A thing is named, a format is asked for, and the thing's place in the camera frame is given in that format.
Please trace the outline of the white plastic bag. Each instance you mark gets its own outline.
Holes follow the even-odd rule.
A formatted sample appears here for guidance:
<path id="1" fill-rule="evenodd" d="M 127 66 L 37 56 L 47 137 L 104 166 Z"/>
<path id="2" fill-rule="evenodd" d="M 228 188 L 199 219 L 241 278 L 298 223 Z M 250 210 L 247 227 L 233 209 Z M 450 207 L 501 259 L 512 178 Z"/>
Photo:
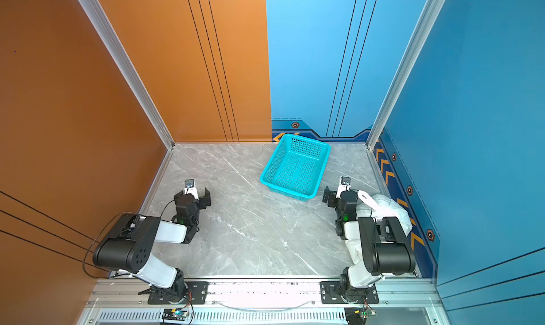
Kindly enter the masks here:
<path id="1" fill-rule="evenodd" d="M 406 237 L 412 231 L 413 225 L 408 212 L 396 201 L 382 194 L 371 196 L 363 190 L 358 191 L 361 204 L 356 207 L 357 217 L 373 217 L 377 221 L 384 217 L 397 217 Z"/>

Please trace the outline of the right aluminium corner post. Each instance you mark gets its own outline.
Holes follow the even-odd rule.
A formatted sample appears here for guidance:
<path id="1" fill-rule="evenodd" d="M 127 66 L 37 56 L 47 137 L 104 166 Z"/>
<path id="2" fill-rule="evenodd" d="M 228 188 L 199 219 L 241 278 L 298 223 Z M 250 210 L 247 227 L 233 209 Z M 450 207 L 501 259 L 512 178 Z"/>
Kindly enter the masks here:
<path id="1" fill-rule="evenodd" d="M 366 141 L 373 150 L 446 0 L 427 0 Z"/>

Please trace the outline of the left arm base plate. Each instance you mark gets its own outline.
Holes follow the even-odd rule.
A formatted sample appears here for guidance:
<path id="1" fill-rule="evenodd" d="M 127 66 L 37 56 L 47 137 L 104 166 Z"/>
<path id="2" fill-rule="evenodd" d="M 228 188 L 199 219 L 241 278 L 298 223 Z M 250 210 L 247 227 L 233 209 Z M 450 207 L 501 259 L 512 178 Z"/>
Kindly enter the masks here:
<path id="1" fill-rule="evenodd" d="M 150 293 L 149 305 L 186 305 L 190 299 L 192 305 L 204 305 L 209 292 L 209 283 L 203 280 L 190 281 L 185 283 L 185 294 L 183 297 L 170 297 L 163 292 Z"/>

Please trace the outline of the left green circuit board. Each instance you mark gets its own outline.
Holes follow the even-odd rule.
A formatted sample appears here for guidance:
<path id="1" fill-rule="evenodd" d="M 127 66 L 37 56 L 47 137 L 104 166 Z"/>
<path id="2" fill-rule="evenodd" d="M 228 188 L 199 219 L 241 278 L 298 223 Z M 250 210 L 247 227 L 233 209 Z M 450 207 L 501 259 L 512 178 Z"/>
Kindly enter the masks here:
<path id="1" fill-rule="evenodd" d="M 162 324 L 189 324 L 191 320 L 190 311 L 182 308 L 165 308 L 161 315 Z"/>

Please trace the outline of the right circuit board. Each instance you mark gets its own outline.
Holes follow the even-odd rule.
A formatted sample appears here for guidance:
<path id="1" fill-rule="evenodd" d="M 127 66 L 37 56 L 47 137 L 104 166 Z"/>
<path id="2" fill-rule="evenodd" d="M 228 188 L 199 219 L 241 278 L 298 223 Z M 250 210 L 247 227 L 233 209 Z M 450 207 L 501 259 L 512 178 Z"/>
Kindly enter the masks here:
<path id="1" fill-rule="evenodd" d="M 344 312 L 348 325 L 366 325 L 370 318 L 376 316 L 373 308 L 345 308 Z"/>

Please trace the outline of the aluminium corner post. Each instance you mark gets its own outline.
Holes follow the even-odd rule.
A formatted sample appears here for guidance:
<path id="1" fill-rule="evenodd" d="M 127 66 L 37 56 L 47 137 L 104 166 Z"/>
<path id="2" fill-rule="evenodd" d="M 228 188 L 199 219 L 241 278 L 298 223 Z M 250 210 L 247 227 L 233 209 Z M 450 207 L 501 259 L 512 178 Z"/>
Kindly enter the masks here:
<path id="1" fill-rule="evenodd" d="M 427 0 L 366 141 L 373 150 L 446 0 Z"/>
<path id="2" fill-rule="evenodd" d="M 99 0 L 77 0 L 167 150 L 175 141 Z"/>

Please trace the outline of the teal plastic basket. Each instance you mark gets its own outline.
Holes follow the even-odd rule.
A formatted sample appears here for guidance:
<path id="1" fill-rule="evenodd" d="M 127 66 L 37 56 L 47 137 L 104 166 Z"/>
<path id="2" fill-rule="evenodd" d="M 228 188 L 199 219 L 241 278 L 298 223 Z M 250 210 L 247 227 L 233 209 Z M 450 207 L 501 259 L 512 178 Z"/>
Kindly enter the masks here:
<path id="1" fill-rule="evenodd" d="M 274 193 L 311 200 L 319 190 L 331 150 L 327 143 L 286 134 L 261 173 L 260 182 Z"/>

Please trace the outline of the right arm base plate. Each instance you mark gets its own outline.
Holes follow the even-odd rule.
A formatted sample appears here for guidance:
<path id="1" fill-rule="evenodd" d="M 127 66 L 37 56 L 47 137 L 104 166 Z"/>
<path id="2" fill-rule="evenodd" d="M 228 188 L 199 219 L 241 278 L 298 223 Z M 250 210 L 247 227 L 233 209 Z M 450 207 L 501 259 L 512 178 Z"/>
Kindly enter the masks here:
<path id="1" fill-rule="evenodd" d="M 377 305 L 380 303 L 376 286 L 367 288 L 342 288 L 338 280 L 322 281 L 319 283 L 322 304 L 346 304 L 346 305 Z"/>

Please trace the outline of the aluminium mounting rail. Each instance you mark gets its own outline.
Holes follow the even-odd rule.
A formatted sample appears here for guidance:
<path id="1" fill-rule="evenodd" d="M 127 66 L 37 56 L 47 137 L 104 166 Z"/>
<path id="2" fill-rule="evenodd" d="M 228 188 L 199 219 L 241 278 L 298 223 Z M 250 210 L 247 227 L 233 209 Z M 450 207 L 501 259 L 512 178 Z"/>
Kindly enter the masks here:
<path id="1" fill-rule="evenodd" d="M 204 305 L 149 305 L 135 279 L 99 281 L 78 324 L 162 324 L 163 309 L 190 311 L 189 324 L 348 324 L 345 308 L 373 308 L 367 324 L 449 324 L 447 312 L 428 279 L 393 278 L 376 285 L 377 305 L 322 304 L 317 277 L 194 278 L 209 283 Z"/>

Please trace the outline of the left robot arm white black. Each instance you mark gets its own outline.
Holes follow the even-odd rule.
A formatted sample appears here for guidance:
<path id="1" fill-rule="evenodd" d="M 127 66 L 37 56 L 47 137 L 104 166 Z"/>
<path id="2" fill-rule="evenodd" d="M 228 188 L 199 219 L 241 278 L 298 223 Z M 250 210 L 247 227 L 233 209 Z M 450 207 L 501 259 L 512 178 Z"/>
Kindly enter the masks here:
<path id="1" fill-rule="evenodd" d="M 166 264 L 152 254 L 156 243 L 190 244 L 200 231 L 200 212 L 211 206 L 208 189 L 200 195 L 193 180 L 173 197 L 176 214 L 170 221 L 162 217 L 123 213 L 99 242 L 93 264 L 122 271 L 148 284 L 139 295 L 147 295 L 150 305 L 192 303 L 193 293 L 181 269 Z"/>

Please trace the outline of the left aluminium corner post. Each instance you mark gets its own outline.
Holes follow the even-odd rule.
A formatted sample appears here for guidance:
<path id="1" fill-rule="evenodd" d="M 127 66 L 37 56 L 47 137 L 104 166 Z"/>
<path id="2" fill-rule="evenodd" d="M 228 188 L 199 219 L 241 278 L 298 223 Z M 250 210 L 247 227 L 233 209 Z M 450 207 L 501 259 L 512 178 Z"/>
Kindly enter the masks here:
<path id="1" fill-rule="evenodd" d="M 77 0 L 167 150 L 175 141 L 99 0 Z"/>

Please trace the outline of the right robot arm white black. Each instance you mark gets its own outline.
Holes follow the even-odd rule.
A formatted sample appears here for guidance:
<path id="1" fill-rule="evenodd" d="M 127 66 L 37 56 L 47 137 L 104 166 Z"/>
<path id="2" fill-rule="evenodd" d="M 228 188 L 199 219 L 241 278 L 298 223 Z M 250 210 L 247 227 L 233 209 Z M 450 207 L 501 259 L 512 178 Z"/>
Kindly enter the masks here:
<path id="1" fill-rule="evenodd" d="M 376 283 L 390 276 L 413 273 L 417 266 L 408 236 L 408 212 L 382 194 L 370 195 L 347 185 L 324 190 L 322 202 L 336 212 L 336 234 L 345 241 L 352 265 L 344 268 L 339 287 L 327 288 L 332 299 L 349 304 L 378 303 Z"/>

